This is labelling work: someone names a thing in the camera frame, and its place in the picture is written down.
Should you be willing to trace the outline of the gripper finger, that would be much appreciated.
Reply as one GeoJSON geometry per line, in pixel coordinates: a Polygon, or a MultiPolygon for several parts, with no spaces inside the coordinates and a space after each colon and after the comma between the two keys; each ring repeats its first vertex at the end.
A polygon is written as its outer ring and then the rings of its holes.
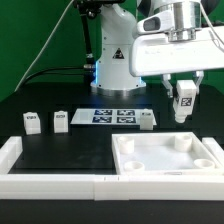
{"type": "Polygon", "coordinates": [[[169,98],[173,97],[173,86],[170,83],[171,80],[171,75],[170,74],[164,74],[162,76],[162,84],[164,85],[164,87],[167,90],[167,95],[169,98]]]}
{"type": "Polygon", "coordinates": [[[196,71],[195,72],[195,79],[194,83],[196,85],[197,92],[200,92],[200,84],[203,81],[204,72],[203,71],[196,71]]]}

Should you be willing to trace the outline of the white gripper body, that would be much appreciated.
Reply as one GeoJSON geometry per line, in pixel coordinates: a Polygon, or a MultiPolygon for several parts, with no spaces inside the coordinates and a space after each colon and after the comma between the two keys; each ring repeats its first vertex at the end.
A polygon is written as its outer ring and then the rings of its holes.
{"type": "Polygon", "coordinates": [[[224,68],[224,44],[210,28],[183,42],[169,42],[164,33],[142,35],[134,41],[129,58],[135,77],[219,69],[224,68]]]}

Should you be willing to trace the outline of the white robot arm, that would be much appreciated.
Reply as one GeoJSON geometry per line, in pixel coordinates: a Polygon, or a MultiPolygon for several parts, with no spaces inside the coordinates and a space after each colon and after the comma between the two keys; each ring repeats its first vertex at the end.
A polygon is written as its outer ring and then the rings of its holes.
{"type": "Polygon", "coordinates": [[[117,4],[101,7],[102,53],[91,89],[131,95],[146,88],[144,77],[160,76],[173,95],[173,73],[224,68],[224,25],[203,28],[202,0],[137,0],[141,21],[117,4]]]}

